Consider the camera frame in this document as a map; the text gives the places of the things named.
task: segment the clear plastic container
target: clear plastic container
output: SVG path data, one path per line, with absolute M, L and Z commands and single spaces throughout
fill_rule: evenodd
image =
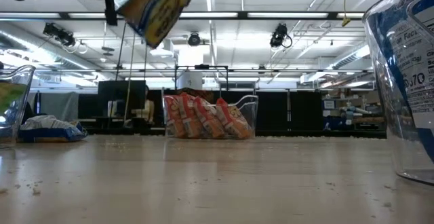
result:
M 363 23 L 395 171 L 434 184 L 434 0 L 382 0 Z
M 0 74 L 0 149 L 15 146 L 35 68 Z
M 163 96 L 166 136 L 176 138 L 231 138 L 255 137 L 258 97 L 247 95 L 235 104 L 226 104 L 221 98 L 212 105 L 190 96 Z

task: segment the nutrition facts label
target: nutrition facts label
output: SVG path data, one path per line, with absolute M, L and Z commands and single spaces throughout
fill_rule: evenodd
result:
M 425 9 L 416 17 L 429 29 L 434 29 L 434 7 Z M 396 58 L 392 62 L 396 62 L 403 75 L 413 114 L 434 112 L 433 46 L 406 21 L 395 25 L 389 33 Z M 415 123 L 416 126 L 426 126 L 424 122 Z

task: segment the ceiling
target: ceiling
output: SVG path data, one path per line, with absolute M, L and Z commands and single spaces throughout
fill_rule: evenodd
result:
M 0 12 L 103 12 L 103 0 L 0 0 Z M 379 0 L 346 0 L 347 11 L 364 12 Z M 344 0 L 192 0 L 185 11 L 337 11 L 344 9 Z M 94 20 L 55 20 L 50 21 L 73 32 L 76 39 L 82 40 L 88 51 L 74 55 L 90 61 L 103 69 L 113 69 L 119 59 L 124 68 L 130 67 L 133 60 L 134 69 L 165 69 L 174 66 L 173 58 L 158 58 L 149 54 L 149 49 L 137 38 L 133 51 L 133 31 L 127 27 L 125 42 L 123 36 L 124 21 L 118 26 L 108 26 L 104 38 L 104 21 Z M 40 38 L 44 21 L 11 21 L 10 24 Z M 292 30 L 294 45 L 278 53 L 271 50 L 269 41 L 271 33 L 279 23 L 286 23 Z M 324 69 L 341 54 L 366 41 L 363 24 L 359 20 L 351 21 L 341 27 L 341 21 L 282 21 L 282 20 L 213 20 L 215 29 L 216 60 L 215 64 L 228 65 L 234 69 L 257 68 L 265 64 L 269 69 Z M 210 22 L 208 20 L 179 20 L 167 36 L 174 40 L 175 49 L 187 48 L 186 39 L 191 32 L 198 32 L 202 39 L 210 39 Z M 49 40 L 54 45 L 59 43 Z M 103 46 L 114 48 L 114 56 L 102 62 Z M 205 52 L 204 63 L 211 64 L 210 47 L 201 48 Z M 369 69 L 370 61 L 360 59 L 351 64 L 350 69 Z M 147 73 L 147 77 L 170 76 L 171 73 Z M 283 73 L 280 77 L 300 77 L 300 73 Z

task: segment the snack bag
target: snack bag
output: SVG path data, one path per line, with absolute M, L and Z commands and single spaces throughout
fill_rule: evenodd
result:
M 179 112 L 178 96 L 164 96 L 164 103 L 165 112 L 167 113 L 165 124 L 170 135 L 174 135 L 177 138 L 185 137 L 186 132 Z
M 219 98 L 216 103 L 217 118 L 230 135 L 237 138 L 249 138 L 252 135 L 252 129 L 235 105 L 228 105 L 228 103 Z
M 224 129 L 222 124 L 217 119 L 216 108 L 211 106 L 205 99 L 196 97 L 193 101 L 193 107 L 195 108 L 196 115 L 203 127 L 211 134 L 212 138 L 221 138 L 224 136 Z
M 157 48 L 190 0 L 129 0 L 118 9 L 130 26 Z
M 203 126 L 193 108 L 195 97 L 182 93 L 179 97 L 179 112 L 182 123 L 189 138 L 199 138 L 203 134 Z

